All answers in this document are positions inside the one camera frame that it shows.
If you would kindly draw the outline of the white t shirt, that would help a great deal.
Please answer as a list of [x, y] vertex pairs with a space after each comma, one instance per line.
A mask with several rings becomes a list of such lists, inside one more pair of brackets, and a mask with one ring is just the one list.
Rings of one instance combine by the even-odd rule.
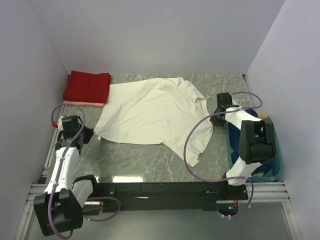
[[164, 144], [195, 167], [212, 137], [207, 100], [182, 77], [111, 84], [107, 104], [94, 128], [108, 141], [136, 145]]

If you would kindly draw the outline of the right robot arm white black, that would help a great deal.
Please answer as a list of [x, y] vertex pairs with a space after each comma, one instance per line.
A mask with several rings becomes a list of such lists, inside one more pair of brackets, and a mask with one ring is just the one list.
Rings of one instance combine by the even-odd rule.
[[276, 139], [272, 121], [260, 119], [233, 104], [232, 95], [223, 92], [216, 95], [217, 108], [210, 122], [215, 127], [232, 124], [239, 130], [238, 158], [225, 173], [227, 183], [223, 188], [228, 192], [240, 190], [251, 174], [262, 164], [276, 156]]

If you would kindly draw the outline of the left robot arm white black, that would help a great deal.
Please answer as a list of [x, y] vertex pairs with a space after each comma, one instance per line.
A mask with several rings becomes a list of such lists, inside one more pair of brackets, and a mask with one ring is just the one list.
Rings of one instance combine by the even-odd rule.
[[94, 192], [93, 175], [74, 178], [82, 147], [88, 144], [93, 129], [83, 126], [80, 116], [61, 116], [54, 146], [55, 165], [48, 186], [33, 200], [35, 214], [44, 236], [79, 229], [83, 225], [83, 207]]

